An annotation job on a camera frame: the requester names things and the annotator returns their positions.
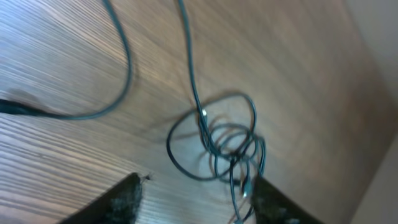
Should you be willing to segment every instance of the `wood grain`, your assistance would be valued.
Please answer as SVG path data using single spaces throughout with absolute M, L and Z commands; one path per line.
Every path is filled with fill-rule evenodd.
M 113 4 L 134 52 L 127 100 L 89 121 L 0 115 L 0 223 L 56 223 L 130 172 L 154 176 L 138 223 L 228 223 L 228 186 L 188 179 L 165 150 L 172 123 L 192 107 L 176 2 Z M 119 93 L 124 52 L 100 1 L 0 5 L 1 98 L 72 114 Z M 268 144 L 265 177 L 325 223 L 349 223 L 392 141 L 397 110 L 344 1 L 186 5 L 201 98 L 250 95 Z M 240 101 L 208 113 L 250 121 Z M 176 158 L 209 173 L 195 120 L 177 132 Z

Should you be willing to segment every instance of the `cable connector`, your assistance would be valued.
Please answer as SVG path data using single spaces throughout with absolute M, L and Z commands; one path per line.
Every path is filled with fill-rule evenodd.
M 251 195 L 253 187 L 251 184 L 250 176 L 245 176 L 244 180 L 242 181 L 242 196 L 246 198 L 247 196 Z
M 207 124 L 207 112 L 206 112 L 206 110 L 202 109 L 201 113 L 202 113 L 203 117 L 205 118 L 205 122 Z
M 0 113 L 28 116 L 45 116 L 47 114 L 44 110 L 33 108 L 15 101 L 2 99 L 0 99 Z

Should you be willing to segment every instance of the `black cable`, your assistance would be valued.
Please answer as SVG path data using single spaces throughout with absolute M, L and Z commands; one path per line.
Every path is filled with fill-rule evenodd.
M 122 91 L 120 92 L 119 96 L 110 105 L 108 105 L 107 107 L 105 107 L 99 111 L 96 111 L 94 113 L 79 114 L 79 115 L 51 113 L 48 111 L 33 108 L 31 106 L 28 106 L 28 105 L 25 105 L 22 103 L 0 99 L 0 113 L 7 113 L 7 114 L 13 114 L 13 115 L 25 115 L 25 116 L 38 116 L 38 117 L 55 118 L 55 119 L 63 119 L 63 120 L 84 120 L 84 119 L 95 119 L 95 118 L 99 118 L 100 116 L 104 116 L 120 105 L 120 103 L 123 101 L 123 99 L 125 99 L 128 91 L 129 91 L 131 81 L 132 81 L 132 76 L 133 76 L 133 67 L 132 67 L 132 63 L 131 63 L 130 47 L 129 47 L 129 42 L 127 41 L 127 37 L 124 34 L 122 25 L 120 24 L 118 16 L 116 15 L 110 1 L 103 0 L 103 4 L 112 20 L 117 32 L 119 33 L 121 42 L 123 43 L 124 51 L 126 53 L 127 77 L 126 77 L 126 82 L 124 84 L 124 87 L 123 87 Z
M 266 142 L 265 142 L 264 138 L 254 134 L 254 129 L 256 127 L 256 122 L 257 122 L 256 107 L 254 106 L 252 99 L 244 93 L 228 94 L 228 95 L 222 96 L 221 98 L 209 101 L 204 104 L 202 104 L 200 102 L 197 88 L 196 88 L 196 83 L 195 83 L 195 73 L 194 73 L 194 69 L 193 69 L 193 56 L 192 56 L 192 40 L 191 40 L 190 26 L 189 26 L 187 11 L 185 9 L 183 0 L 178 0 L 178 5 L 180 7 L 182 21 L 183 21 L 183 25 L 184 25 L 185 40 L 187 43 L 188 69 L 189 69 L 190 81 L 191 81 L 191 86 L 192 86 L 192 93 L 195 98 L 196 108 L 188 111 L 172 126 L 172 128 L 169 132 L 169 135 L 167 137 L 167 142 L 166 142 L 167 154 L 169 155 L 171 161 L 176 166 L 176 168 L 179 171 L 181 171 L 183 174 L 185 174 L 186 176 L 188 176 L 192 179 L 195 179 L 198 181 L 210 181 L 210 180 L 219 179 L 222 182 L 229 183 L 231 186 L 231 197 L 232 197 L 232 202 L 233 202 L 235 215 L 236 215 L 235 223 L 243 223 L 252 215 L 253 207 L 251 207 L 249 209 L 249 211 L 247 212 L 247 214 L 242 218 L 239 214 L 238 206 L 236 205 L 236 197 L 235 197 L 234 188 L 236 185 L 240 185 L 242 192 L 244 194 L 250 193 L 250 191 L 251 191 L 251 178 L 250 178 L 250 173 L 249 173 L 250 164 L 253 165 L 257 169 L 257 174 L 260 176 L 263 175 L 265 164 L 266 164 Z M 225 123 L 225 124 L 219 124 L 217 126 L 210 128 L 207 123 L 207 113 L 204 109 L 208 105 L 212 105 L 221 100 L 226 100 L 226 99 L 232 98 L 232 97 L 243 97 L 249 103 L 249 105 L 251 107 L 251 113 L 252 113 L 251 127 L 248 128 L 241 124 L 236 124 L 236 123 Z M 177 162 L 177 160 L 174 158 L 172 151 L 171 151 L 170 142 L 172 140 L 174 131 L 183 121 L 185 121 L 189 116 L 191 116 L 195 113 L 198 114 L 198 126 L 199 126 L 200 137 L 201 137 L 203 147 L 215 158 L 215 163 L 214 163 L 215 173 L 210 177 L 200 177 L 200 176 L 190 173 L 189 171 L 184 169 Z M 238 130 L 238 132 L 236 132 L 234 134 L 230 134 L 229 136 L 226 136 L 222 142 L 216 143 L 216 141 L 213 139 L 213 134 L 215 133 L 215 131 L 221 130 L 221 129 L 235 129 L 235 130 Z M 234 139 L 238 136 L 246 136 L 246 138 L 233 152 L 222 153 L 223 149 L 225 149 L 227 144 L 232 139 Z M 254 144 L 254 152 L 251 155 L 247 155 L 246 153 L 252 144 Z M 255 158 L 257 155 L 259 155 L 260 151 L 261 151 L 261 155 L 260 155 L 261 158 L 260 158 L 259 163 L 257 163 L 255 161 Z M 224 170 L 222 173 L 219 173 L 219 171 L 218 171 L 218 159 L 220 159 L 220 158 L 224 159 L 226 161 L 229 161 L 229 163 L 230 163 L 229 168 Z M 233 169 L 235 166 L 237 166 L 239 164 L 246 165 L 246 175 L 245 175 L 245 178 L 243 179 L 243 181 L 234 179 L 234 177 L 233 177 Z

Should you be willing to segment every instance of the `white wall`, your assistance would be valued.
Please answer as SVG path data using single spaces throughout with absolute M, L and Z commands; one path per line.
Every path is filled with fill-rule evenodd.
M 346 0 L 398 105 L 398 0 Z
M 375 223 L 398 223 L 398 135 L 351 222 L 351 224 Z

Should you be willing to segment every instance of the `coiled cable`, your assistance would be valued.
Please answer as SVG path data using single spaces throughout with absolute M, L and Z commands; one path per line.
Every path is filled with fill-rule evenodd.
M 191 40 L 187 10 L 185 9 L 183 0 L 178 0 L 178 5 L 180 8 L 184 31 L 185 31 L 185 40 L 186 40 L 186 45 L 187 45 L 188 69 L 189 69 L 190 82 L 191 82 L 191 86 L 192 86 L 192 93 L 193 93 L 193 97 L 194 97 L 195 103 L 196 103 L 196 108 L 188 111 L 172 126 L 172 128 L 169 132 L 169 135 L 167 136 L 167 142 L 166 142 L 167 154 L 169 155 L 171 161 L 176 166 L 176 168 L 189 178 L 192 178 L 192 179 L 195 179 L 198 181 L 211 181 L 211 180 L 218 179 L 222 182 L 229 183 L 231 186 L 232 203 L 233 203 L 233 207 L 234 207 L 234 211 L 235 211 L 235 215 L 236 215 L 235 223 L 243 223 L 252 215 L 253 207 L 251 207 L 249 209 L 249 211 L 247 212 L 247 214 L 242 217 L 239 214 L 239 208 L 236 203 L 236 196 L 235 196 L 234 188 L 235 188 L 235 186 L 240 185 L 241 191 L 244 196 L 245 196 L 245 194 L 246 195 L 250 194 L 250 191 L 251 191 L 251 176 L 250 176 L 250 168 L 249 168 L 250 165 L 254 166 L 257 169 L 257 175 L 260 175 L 260 176 L 263 175 L 264 168 L 266 165 L 266 142 L 263 137 L 260 137 L 254 133 L 254 130 L 256 128 L 256 122 L 257 122 L 256 107 L 254 106 L 252 99 L 244 93 L 228 94 L 228 95 L 222 96 L 221 98 L 209 101 L 204 104 L 202 104 L 200 102 L 196 83 L 195 83 L 195 72 L 194 72 L 194 67 L 193 67 L 193 55 L 192 55 L 192 40 Z M 216 126 L 210 128 L 207 123 L 207 113 L 205 111 L 205 108 L 207 106 L 215 104 L 219 101 L 226 100 L 228 98 L 235 98 L 235 97 L 243 97 L 249 103 L 249 105 L 251 107 L 251 113 L 252 113 L 251 126 L 248 128 L 246 126 L 243 126 L 242 124 L 225 123 L 225 124 L 219 124 L 219 125 L 216 125 Z M 198 127 L 199 127 L 199 132 L 200 132 L 200 137 L 201 137 L 203 147 L 205 148 L 206 151 L 208 151 L 215 158 L 214 159 L 215 173 L 210 177 L 200 177 L 200 176 L 192 174 L 191 172 L 189 172 L 188 170 L 183 168 L 177 162 L 177 160 L 174 158 L 174 155 L 171 150 L 170 143 L 171 143 L 174 131 L 183 121 L 185 121 L 189 116 L 191 116 L 195 113 L 198 115 Z M 214 133 L 217 130 L 221 130 L 221 129 L 235 129 L 235 130 L 238 130 L 238 132 L 236 132 L 234 134 L 230 134 L 229 136 L 226 136 L 223 139 L 223 141 L 216 143 L 216 141 L 213 139 Z M 233 139 L 235 139 L 238 136 L 245 136 L 246 138 L 232 152 L 223 153 L 223 150 L 226 148 L 228 143 L 231 142 Z M 253 144 L 254 144 L 254 152 L 251 155 L 247 155 L 248 149 Z M 260 155 L 259 162 L 256 162 L 257 155 Z M 226 161 L 229 161 L 229 168 L 222 172 L 219 172 L 219 170 L 218 170 L 218 160 L 219 159 L 224 159 Z M 239 164 L 243 164 L 246 166 L 246 175 L 243 178 L 243 180 L 234 179 L 234 177 L 233 177 L 234 167 L 236 167 Z

